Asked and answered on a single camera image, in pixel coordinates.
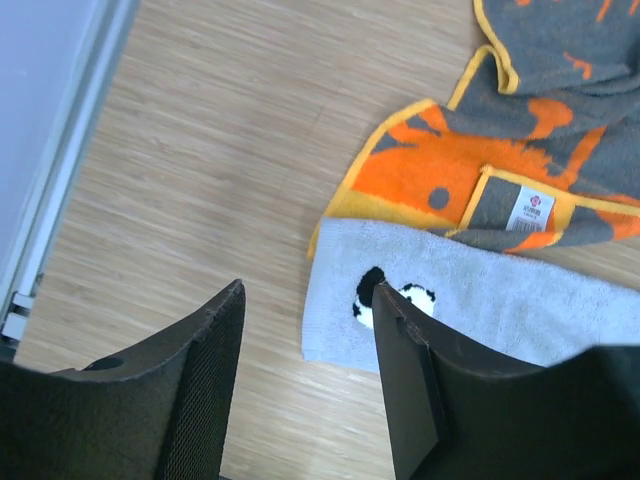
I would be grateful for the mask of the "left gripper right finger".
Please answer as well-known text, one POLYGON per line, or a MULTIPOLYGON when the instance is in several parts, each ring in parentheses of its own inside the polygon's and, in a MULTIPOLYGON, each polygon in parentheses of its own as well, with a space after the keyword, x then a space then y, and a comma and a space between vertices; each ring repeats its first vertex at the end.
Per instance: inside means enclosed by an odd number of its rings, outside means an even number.
POLYGON ((635 479, 639 350, 596 346, 550 367, 492 350, 387 284, 374 333, 399 479, 635 479))

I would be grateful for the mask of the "grey panda towel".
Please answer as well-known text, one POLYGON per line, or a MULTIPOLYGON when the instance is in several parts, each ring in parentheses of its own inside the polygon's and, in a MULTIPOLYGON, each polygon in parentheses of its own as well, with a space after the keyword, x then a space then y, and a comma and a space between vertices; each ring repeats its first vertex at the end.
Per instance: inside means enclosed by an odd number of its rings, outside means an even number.
POLYGON ((469 338, 537 365, 639 341, 634 290, 402 225, 327 218, 306 295, 303 357, 376 371, 372 295, 382 282, 469 338))

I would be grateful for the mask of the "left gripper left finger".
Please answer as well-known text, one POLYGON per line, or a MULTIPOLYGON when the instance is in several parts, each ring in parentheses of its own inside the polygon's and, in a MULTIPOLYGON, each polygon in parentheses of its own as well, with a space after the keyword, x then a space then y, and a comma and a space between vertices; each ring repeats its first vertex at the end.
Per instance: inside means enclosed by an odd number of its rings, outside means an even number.
POLYGON ((84 369, 1 365, 5 479, 216 479, 246 295, 205 305, 84 369))

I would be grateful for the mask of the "grey orange happy towel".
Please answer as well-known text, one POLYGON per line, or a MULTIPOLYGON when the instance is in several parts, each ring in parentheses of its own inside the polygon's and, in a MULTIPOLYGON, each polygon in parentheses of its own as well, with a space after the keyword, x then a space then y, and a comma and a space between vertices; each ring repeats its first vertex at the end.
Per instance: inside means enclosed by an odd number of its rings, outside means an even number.
POLYGON ((486 43, 450 100, 391 115, 326 215, 496 252, 639 232, 639 5, 477 1, 486 43))

